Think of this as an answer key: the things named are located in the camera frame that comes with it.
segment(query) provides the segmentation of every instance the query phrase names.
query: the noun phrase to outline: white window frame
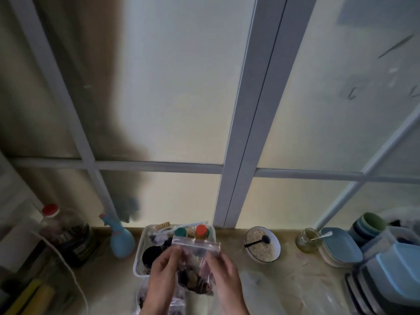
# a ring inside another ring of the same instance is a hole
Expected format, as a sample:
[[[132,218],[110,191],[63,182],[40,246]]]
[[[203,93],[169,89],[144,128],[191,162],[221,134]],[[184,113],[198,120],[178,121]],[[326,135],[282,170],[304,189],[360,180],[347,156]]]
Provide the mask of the white window frame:
[[[359,172],[257,168],[316,0],[256,0],[224,164],[98,161],[55,61],[32,0],[9,0],[47,84],[60,106],[81,159],[12,157],[21,168],[87,170],[106,213],[116,217],[101,170],[221,175],[213,225],[234,228],[253,177],[352,181],[315,224],[321,228],[369,181],[420,184],[420,177],[374,170],[420,121],[417,107]]]

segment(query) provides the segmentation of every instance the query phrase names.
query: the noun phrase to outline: white bowl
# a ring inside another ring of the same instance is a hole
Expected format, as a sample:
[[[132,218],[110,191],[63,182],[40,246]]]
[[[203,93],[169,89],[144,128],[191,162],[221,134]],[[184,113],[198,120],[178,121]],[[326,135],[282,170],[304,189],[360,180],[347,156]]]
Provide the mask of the white bowl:
[[[268,230],[266,227],[262,227],[262,226],[255,226],[252,227],[248,230],[248,232],[245,235],[245,244],[247,243],[247,235],[250,231],[254,231],[254,230],[262,230],[265,232],[265,234],[270,238],[270,244],[272,244],[273,248],[274,248],[274,252],[273,252],[273,260],[272,261],[261,261],[260,259],[257,259],[249,250],[249,248],[246,248],[246,251],[248,252],[249,256],[257,263],[261,263],[261,264],[266,264],[266,263],[271,263],[276,261],[279,257],[280,257],[280,252],[281,252],[281,245],[280,242],[278,240],[278,238],[274,235],[274,233],[272,233],[270,230]]]

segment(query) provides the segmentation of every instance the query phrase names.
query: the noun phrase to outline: white cable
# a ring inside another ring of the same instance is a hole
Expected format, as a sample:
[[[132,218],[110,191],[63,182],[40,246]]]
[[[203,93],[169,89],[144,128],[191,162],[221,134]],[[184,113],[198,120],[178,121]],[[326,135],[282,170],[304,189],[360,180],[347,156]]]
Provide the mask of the white cable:
[[[83,290],[81,289],[79,283],[77,282],[76,279],[76,275],[74,274],[73,270],[71,269],[71,267],[67,264],[67,262],[64,260],[63,256],[61,255],[61,253],[55,248],[55,246],[53,246],[46,238],[44,238],[42,235],[40,235],[39,233],[36,233],[34,231],[31,231],[32,234],[34,234],[35,236],[37,236],[38,238],[42,239],[57,255],[58,257],[61,259],[61,261],[64,263],[64,265],[66,266],[66,268],[70,271],[71,276],[73,277],[73,281],[76,284],[77,288],[79,289],[81,295],[83,296],[84,302],[86,304],[86,311],[87,311],[87,315],[89,315],[89,304],[87,303],[87,299],[86,296],[83,293]]]

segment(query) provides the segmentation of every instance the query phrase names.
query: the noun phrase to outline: black spoon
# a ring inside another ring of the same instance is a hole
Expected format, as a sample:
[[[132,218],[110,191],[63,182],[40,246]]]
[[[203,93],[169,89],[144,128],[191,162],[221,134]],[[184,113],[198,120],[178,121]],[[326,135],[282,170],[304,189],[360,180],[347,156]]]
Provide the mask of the black spoon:
[[[257,244],[257,243],[261,243],[261,242],[264,242],[266,244],[270,244],[270,238],[268,236],[262,236],[262,239],[261,240],[255,241],[255,242],[252,242],[252,243],[245,244],[244,247],[250,247],[251,245],[254,245],[254,244]]]

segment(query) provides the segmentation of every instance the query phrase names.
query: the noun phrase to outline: spoon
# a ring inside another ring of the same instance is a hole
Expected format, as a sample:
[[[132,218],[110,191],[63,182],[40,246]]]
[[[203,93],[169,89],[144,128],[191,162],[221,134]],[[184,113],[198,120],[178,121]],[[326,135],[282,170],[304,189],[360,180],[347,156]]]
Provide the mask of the spoon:
[[[255,241],[255,242],[252,242],[252,243],[245,244],[244,247],[250,247],[251,245],[254,245],[254,244],[257,244],[257,243],[261,243],[261,242],[264,242],[266,244],[270,244],[270,238],[268,236],[262,236],[262,239],[261,240]]]
[[[330,232],[325,233],[324,235],[318,236],[316,238],[312,238],[311,241],[318,240],[319,238],[326,238],[326,237],[332,236],[332,235],[333,235],[333,231],[330,231]]]

